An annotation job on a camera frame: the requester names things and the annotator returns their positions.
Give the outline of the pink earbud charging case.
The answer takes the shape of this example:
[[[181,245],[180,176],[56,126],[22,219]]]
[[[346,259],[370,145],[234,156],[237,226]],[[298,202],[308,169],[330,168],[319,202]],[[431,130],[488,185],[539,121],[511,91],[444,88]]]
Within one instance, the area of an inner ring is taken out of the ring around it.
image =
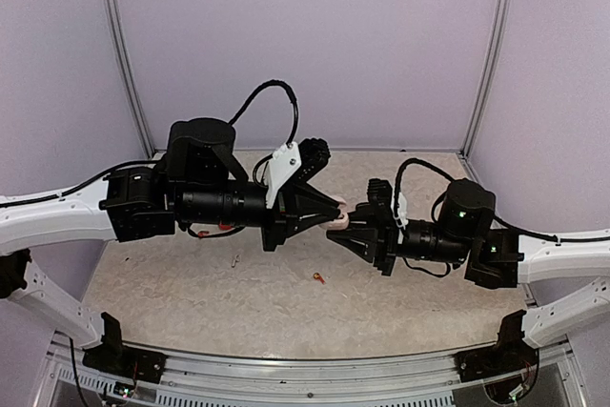
[[[343,231],[349,226],[347,202],[337,195],[332,195],[332,199],[338,203],[339,216],[332,221],[319,224],[319,227],[325,231]]]

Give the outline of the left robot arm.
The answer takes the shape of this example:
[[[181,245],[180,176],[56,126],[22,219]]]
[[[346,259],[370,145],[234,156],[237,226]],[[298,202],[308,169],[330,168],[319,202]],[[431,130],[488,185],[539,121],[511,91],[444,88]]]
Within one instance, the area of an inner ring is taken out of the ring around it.
[[[229,231],[255,227],[267,252],[313,226],[343,229],[341,201],[311,186],[330,152],[321,139],[289,142],[271,155],[263,184],[251,181],[234,156],[228,122],[175,122],[168,149],[155,161],[131,161],[70,189],[1,201],[1,295],[44,316],[116,374],[133,353],[119,322],[95,314],[49,281],[31,258],[36,246],[75,240],[129,242],[195,224]]]

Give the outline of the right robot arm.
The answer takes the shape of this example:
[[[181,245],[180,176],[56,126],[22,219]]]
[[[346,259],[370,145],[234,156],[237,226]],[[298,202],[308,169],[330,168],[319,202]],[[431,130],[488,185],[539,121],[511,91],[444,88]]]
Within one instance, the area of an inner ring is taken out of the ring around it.
[[[525,354],[609,312],[609,233],[534,234],[503,223],[493,228],[496,197],[469,179],[449,183],[436,220],[410,219],[405,197],[386,180],[372,179],[368,199],[349,213],[349,224],[330,230],[343,246],[383,275],[397,259],[465,269],[467,280],[496,290],[554,278],[588,277],[570,295],[506,316],[498,342],[487,353],[490,367],[510,371]]]

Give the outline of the red earbud with yellow tip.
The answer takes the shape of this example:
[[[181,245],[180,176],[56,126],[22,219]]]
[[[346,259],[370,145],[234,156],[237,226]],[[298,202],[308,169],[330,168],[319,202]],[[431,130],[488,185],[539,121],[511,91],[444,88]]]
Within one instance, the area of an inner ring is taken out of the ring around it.
[[[321,284],[325,283],[324,278],[322,277],[322,275],[320,273],[314,273],[313,274],[313,279],[316,281],[319,281]]]

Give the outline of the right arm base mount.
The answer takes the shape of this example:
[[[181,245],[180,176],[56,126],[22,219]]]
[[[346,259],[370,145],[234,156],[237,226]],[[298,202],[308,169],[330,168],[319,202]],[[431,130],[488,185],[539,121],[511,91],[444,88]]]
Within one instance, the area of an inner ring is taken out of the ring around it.
[[[526,312],[516,311],[505,316],[495,343],[457,352],[454,361],[461,382],[500,376],[526,369],[539,363],[539,350],[525,342],[521,329]]]

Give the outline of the front aluminium rail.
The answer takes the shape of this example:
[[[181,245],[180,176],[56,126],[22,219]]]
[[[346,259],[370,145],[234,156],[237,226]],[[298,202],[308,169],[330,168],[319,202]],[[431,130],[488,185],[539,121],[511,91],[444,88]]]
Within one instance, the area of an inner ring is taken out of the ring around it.
[[[162,355],[133,377],[86,367],[55,335],[32,406],[585,406],[566,340],[503,374],[471,375],[464,351],[356,359],[291,360],[206,355],[140,346]]]

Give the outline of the right aluminium frame post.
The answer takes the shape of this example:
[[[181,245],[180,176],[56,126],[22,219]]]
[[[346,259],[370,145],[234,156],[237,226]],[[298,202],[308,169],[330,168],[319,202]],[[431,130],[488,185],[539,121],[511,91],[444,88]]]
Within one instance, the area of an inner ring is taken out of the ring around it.
[[[460,149],[461,157],[465,162],[468,162],[472,156],[478,133],[482,125],[484,111],[492,89],[501,52],[510,4],[511,0],[497,0],[495,5],[490,37],[476,93],[475,106],[473,107],[468,128]]]

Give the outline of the aluminium frame post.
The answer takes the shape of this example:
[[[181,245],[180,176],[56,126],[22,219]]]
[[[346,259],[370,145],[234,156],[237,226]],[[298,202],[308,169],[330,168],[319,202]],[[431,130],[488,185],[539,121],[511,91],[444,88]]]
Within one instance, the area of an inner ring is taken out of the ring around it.
[[[103,2],[118,72],[127,97],[135,132],[143,154],[152,158],[155,155],[153,137],[136,87],[127,41],[122,27],[119,2],[118,0],[103,0]]]
[[[511,0],[497,0],[495,5],[490,37],[476,93],[475,106],[473,107],[468,128],[460,149],[461,157],[465,162],[468,162],[472,156],[478,133],[482,125],[484,111],[492,89],[501,52],[510,4]]]

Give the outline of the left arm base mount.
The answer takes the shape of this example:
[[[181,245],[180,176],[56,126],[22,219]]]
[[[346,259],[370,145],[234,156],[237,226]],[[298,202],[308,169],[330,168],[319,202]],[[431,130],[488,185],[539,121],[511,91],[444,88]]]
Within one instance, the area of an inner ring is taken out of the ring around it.
[[[123,342],[120,322],[104,312],[100,343],[84,351],[83,364],[103,373],[129,378],[133,382],[159,384],[167,356],[163,353],[128,346]]]

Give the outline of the left aluminium frame post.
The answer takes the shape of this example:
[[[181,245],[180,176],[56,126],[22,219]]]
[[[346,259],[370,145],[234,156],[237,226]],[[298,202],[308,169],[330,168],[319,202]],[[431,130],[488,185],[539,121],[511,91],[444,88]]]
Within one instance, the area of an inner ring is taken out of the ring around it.
[[[118,0],[103,0],[103,2],[118,72],[127,97],[135,132],[143,154],[152,158],[155,155],[153,137],[136,87],[127,41],[122,27],[119,2]]]

